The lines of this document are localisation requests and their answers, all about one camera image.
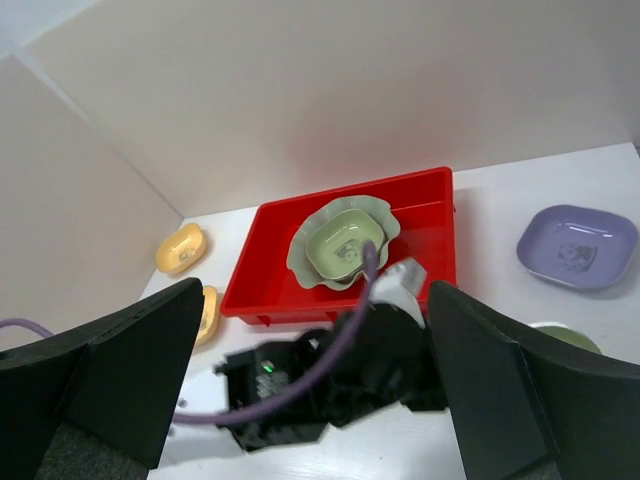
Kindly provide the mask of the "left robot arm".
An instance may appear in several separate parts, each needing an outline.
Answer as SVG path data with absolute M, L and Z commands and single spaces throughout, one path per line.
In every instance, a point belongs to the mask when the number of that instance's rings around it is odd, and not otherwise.
M 229 412 L 284 393 L 328 353 L 350 320 L 344 314 L 330 329 L 311 329 L 293 340 L 228 355 L 214 372 L 226 380 Z M 444 411 L 448 401 L 431 346 L 431 331 L 421 316 L 373 303 L 346 350 L 318 382 L 284 406 L 222 428 L 242 451 L 255 452 L 315 443 L 329 426 L 345 428 L 395 404 L 414 413 Z

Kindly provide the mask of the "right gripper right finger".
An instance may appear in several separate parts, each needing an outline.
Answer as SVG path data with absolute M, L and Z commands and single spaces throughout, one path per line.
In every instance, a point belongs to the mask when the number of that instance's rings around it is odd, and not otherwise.
M 639 367 L 430 286 L 434 356 L 469 479 L 636 479 Z

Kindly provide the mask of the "yellow square plate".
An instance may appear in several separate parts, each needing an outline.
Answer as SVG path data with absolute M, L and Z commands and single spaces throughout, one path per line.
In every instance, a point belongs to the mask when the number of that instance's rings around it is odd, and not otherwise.
M 218 290 L 213 286 L 204 286 L 203 297 L 204 305 L 199 330 L 194 343 L 195 348 L 199 348 L 211 341 L 216 335 L 220 325 L 220 294 Z
M 200 260 L 207 250 L 208 241 L 201 227 L 189 223 L 172 233 L 157 248 L 157 269 L 168 275 L 177 275 Z

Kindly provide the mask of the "large green scalloped bowl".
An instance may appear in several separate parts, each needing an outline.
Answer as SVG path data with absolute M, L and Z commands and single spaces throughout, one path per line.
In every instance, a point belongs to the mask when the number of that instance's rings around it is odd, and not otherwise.
M 295 232 L 289 246 L 286 266 L 295 277 L 299 286 L 306 290 L 325 286 L 333 291 L 345 291 L 364 274 L 363 259 L 361 269 L 344 281 L 325 280 L 317 273 L 305 253 L 311 235 L 336 214 L 348 210 L 360 209 L 368 213 L 384 230 L 386 240 L 376 249 L 378 265 L 384 266 L 389 258 L 389 244 L 399 237 L 401 225 L 394 216 L 389 202 L 369 195 L 339 197 L 325 204 L 302 223 Z

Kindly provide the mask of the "green square panda plate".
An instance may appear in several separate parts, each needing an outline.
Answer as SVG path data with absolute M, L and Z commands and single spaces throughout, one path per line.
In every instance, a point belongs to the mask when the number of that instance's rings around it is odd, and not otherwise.
M 305 253 L 321 278 L 344 281 L 362 267 L 362 244 L 371 241 L 379 249 L 385 240 L 384 230 L 368 213 L 348 209 L 311 235 Z

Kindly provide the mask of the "purple square panda plate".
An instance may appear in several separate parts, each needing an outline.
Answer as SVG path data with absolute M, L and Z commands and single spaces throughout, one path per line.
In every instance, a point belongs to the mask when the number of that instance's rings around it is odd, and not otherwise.
M 516 246 L 532 275 L 576 291 L 598 291 L 625 275 L 639 246 L 628 218 L 574 205 L 554 205 L 531 219 Z

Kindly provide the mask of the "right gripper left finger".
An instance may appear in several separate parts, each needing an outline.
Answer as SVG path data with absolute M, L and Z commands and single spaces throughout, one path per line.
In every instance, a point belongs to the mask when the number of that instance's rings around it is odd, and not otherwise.
M 203 288 L 188 278 L 1 354 L 4 479 L 145 479 L 158 467 Z

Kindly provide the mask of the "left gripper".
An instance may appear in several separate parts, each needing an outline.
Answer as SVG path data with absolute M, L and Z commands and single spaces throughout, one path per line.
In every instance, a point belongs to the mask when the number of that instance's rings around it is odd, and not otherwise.
M 399 403 L 412 412 L 448 407 L 432 352 L 431 330 L 388 303 L 369 307 L 349 349 L 323 378 L 320 411 L 349 425 Z

